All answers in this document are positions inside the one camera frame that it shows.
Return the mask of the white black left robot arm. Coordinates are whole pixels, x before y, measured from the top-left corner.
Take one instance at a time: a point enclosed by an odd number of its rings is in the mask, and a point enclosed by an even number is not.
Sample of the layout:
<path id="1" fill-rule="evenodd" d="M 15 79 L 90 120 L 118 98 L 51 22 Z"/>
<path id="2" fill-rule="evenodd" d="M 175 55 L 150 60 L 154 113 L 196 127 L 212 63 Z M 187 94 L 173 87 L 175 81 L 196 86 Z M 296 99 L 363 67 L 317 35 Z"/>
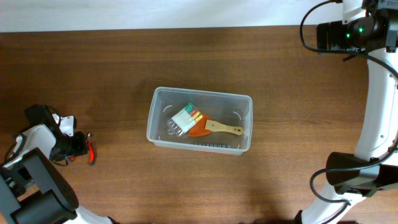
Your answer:
<path id="1" fill-rule="evenodd" d="M 57 170 L 78 156 L 96 161 L 92 133 L 77 132 L 73 115 L 62 117 L 47 105 L 24 111 L 29 127 L 1 164 L 1 214 L 8 223 L 106 223 L 115 219 L 99 216 L 79 204 L 76 193 Z"/>

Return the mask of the orange socket bit rail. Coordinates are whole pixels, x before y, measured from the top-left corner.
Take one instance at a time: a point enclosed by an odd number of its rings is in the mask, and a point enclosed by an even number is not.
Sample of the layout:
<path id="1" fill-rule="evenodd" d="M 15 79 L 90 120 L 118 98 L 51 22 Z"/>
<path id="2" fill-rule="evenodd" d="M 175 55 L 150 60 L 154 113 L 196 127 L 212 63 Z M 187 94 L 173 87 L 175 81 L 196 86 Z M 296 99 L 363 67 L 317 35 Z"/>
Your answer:
<path id="1" fill-rule="evenodd" d="M 231 148 L 230 145 L 225 144 L 208 144 L 208 143 L 195 143 L 197 146 L 205 146 L 205 147 L 221 147 L 221 148 Z"/>

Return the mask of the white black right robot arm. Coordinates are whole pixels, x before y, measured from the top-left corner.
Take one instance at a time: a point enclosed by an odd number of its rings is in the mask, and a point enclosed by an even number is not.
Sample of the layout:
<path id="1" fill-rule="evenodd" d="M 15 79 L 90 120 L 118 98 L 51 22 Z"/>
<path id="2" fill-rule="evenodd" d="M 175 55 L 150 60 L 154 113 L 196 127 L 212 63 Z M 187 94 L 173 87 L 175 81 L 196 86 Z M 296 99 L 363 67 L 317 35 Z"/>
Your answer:
<path id="1" fill-rule="evenodd" d="M 353 206 L 375 193 L 397 188 L 397 1 L 340 2 L 341 20 L 317 25 L 319 54 L 362 57 L 369 72 L 368 97 L 361 135 L 354 153 L 332 152 L 315 172 L 326 184 L 314 186 L 314 202 L 295 223 L 338 223 Z"/>

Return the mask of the red handled pliers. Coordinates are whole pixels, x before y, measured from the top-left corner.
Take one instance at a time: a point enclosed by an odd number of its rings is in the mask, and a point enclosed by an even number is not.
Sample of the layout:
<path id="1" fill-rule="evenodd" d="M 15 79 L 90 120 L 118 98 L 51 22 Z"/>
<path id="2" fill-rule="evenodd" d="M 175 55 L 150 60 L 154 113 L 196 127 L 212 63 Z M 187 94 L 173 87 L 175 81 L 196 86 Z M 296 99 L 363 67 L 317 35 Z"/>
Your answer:
<path id="1" fill-rule="evenodd" d="M 91 132 L 85 135 L 85 146 L 77 152 L 74 152 L 68 160 L 74 162 L 77 157 L 85 155 L 88 155 L 89 166 L 94 166 L 97 159 L 97 152 L 94 146 L 94 134 Z"/>

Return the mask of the orange scraper wooden handle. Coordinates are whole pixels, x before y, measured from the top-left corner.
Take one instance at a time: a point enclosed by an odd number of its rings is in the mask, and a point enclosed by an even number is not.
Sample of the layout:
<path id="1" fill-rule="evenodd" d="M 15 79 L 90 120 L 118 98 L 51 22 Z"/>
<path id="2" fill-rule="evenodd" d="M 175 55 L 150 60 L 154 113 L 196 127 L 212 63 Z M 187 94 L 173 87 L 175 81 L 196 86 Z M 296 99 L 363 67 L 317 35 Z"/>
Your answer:
<path id="1" fill-rule="evenodd" d="M 228 126 L 219 123 L 203 113 L 202 119 L 188 131 L 188 136 L 196 138 L 207 136 L 210 133 L 230 133 L 240 136 L 244 133 L 244 129 L 240 126 Z"/>

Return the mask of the clear case coloured bits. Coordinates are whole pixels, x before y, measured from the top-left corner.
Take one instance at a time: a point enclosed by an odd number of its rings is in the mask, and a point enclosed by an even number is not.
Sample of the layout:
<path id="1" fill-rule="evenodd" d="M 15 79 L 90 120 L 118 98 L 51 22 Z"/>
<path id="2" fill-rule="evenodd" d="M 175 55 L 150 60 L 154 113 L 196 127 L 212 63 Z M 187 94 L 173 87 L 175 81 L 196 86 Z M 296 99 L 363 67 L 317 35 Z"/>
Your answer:
<path id="1" fill-rule="evenodd" d="M 192 103 L 189 103 L 167 121 L 168 132 L 180 138 L 202 119 L 203 114 Z"/>

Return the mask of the clear plastic container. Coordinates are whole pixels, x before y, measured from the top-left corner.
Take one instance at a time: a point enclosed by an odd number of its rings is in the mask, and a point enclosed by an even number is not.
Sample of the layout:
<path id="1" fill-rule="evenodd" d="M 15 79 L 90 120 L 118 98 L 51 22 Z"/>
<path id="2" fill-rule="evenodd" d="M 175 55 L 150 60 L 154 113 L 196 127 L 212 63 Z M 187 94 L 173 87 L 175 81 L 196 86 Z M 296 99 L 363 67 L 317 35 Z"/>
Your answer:
<path id="1" fill-rule="evenodd" d="M 250 96 L 158 87 L 147 138 L 159 147 L 241 155 L 250 148 L 252 124 Z"/>

